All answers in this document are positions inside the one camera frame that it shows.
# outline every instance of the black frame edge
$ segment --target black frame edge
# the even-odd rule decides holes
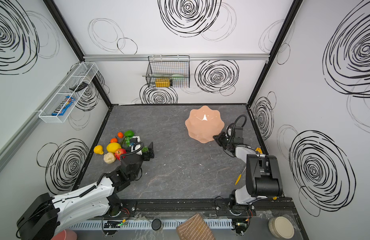
[[[79,188],[80,184],[81,184],[82,178],[85,175],[85,172],[86,172],[86,169],[87,169],[87,167],[88,167],[88,165],[90,163],[91,157],[94,154],[94,152],[93,152],[94,151],[94,147],[97,146],[98,141],[101,138],[102,132],[105,129],[106,123],[108,122],[108,119],[110,117],[110,113],[111,113],[112,110],[113,110],[113,106],[111,106],[108,109],[108,112],[106,113],[105,118],[102,121],[101,127],[100,127],[100,129],[99,129],[99,131],[98,131],[98,133],[97,133],[94,141],[93,141],[93,144],[91,145],[91,148],[89,150],[88,155],[86,156],[85,162],[82,165],[82,168],[80,170],[80,173],[78,174],[77,180],[75,181],[75,183],[73,185],[72,191],[77,190]]]
[[[101,86],[100,82],[98,81],[98,78],[97,78],[96,75],[94,76],[94,78],[92,80],[92,83],[95,86],[95,88],[97,89],[98,93],[101,95],[101,97],[102,97],[103,101],[105,102],[106,106],[108,108],[112,108],[113,104],[111,104],[111,101],[110,101],[108,95],[106,95],[106,92],[103,89],[103,87]]]
[[[285,21],[284,21],[284,23],[281,27],[281,30],[278,33],[276,41],[274,42],[272,50],[270,51],[269,60],[268,60],[267,63],[265,63],[264,68],[262,69],[261,74],[259,75],[259,78],[256,82],[255,88],[253,89],[253,92],[250,95],[250,98],[249,98],[249,101],[248,101],[249,107],[255,101],[255,98],[256,98],[256,96],[257,96],[257,94],[258,94],[258,92],[259,92],[259,90],[262,86],[262,83],[264,82],[264,80],[265,80],[265,78],[266,78],[266,76],[267,76],[267,74],[270,70],[270,67],[273,64],[273,61],[277,56],[277,53],[278,53],[278,51],[279,51],[279,49],[282,45],[282,42],[284,41],[284,38],[285,38],[286,34],[288,33],[289,28],[292,25],[292,22],[294,21],[294,17],[296,16],[302,2],[303,2],[303,0],[294,0],[293,1],[292,5],[289,9],[288,14],[286,15]]]
[[[83,51],[81,50],[80,46],[75,40],[72,32],[67,26],[65,20],[62,17],[61,12],[59,11],[54,1],[53,0],[43,0],[43,2],[45,3],[46,7],[49,9],[50,14],[53,16],[58,27],[61,29],[63,35],[65,36],[67,42],[69,43],[70,47],[74,51],[78,60],[85,61],[85,59],[83,58]]]
[[[253,126],[253,129],[255,130],[257,140],[258,140],[258,143],[261,147],[262,153],[268,155],[269,152],[266,148],[264,140],[262,139],[261,133],[260,133],[259,128],[258,128],[258,125],[257,125],[257,123],[254,119],[254,115],[252,113],[252,110],[249,108],[249,105],[246,105],[246,110],[248,111],[250,122],[252,122],[252,126]]]
[[[85,61],[83,58],[84,54],[81,50],[80,46],[78,45],[78,42],[74,38],[72,32],[70,31],[69,27],[67,26],[67,23],[65,22],[61,12],[59,11],[57,5],[54,3],[53,0],[43,0],[44,4],[48,8],[50,14],[53,16],[55,22],[57,23],[58,27],[61,29],[63,35],[65,36],[67,42],[69,43],[70,47],[74,51],[75,55],[77,56],[79,61]],[[104,89],[102,88],[100,82],[98,81],[97,77],[94,76],[92,80],[95,88],[101,95],[103,101],[105,102],[106,106],[108,108],[111,107],[111,102],[109,97],[106,95]]]

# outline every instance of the wall mounted shelf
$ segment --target wall mounted shelf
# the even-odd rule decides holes
[[[63,123],[98,72],[96,63],[82,62],[38,115],[46,123]],[[63,113],[61,110],[71,105]]]

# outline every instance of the red apple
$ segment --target red apple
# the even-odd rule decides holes
[[[125,149],[123,149],[123,148],[119,148],[119,149],[117,149],[116,151],[115,151],[115,153],[114,153],[114,155],[115,155],[115,157],[118,159],[118,160],[121,160],[121,155],[122,154],[125,154],[126,153],[126,150]]]

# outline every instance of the black wire basket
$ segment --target black wire basket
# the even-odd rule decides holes
[[[160,55],[149,56],[148,59],[145,78],[150,88],[190,87],[190,56]]]

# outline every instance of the green item in basket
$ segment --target green item in basket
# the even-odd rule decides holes
[[[134,136],[134,132],[132,130],[128,130],[124,133],[125,137],[133,137]]]
[[[130,145],[130,137],[124,137],[124,139],[122,140],[122,148],[127,148],[129,147]]]

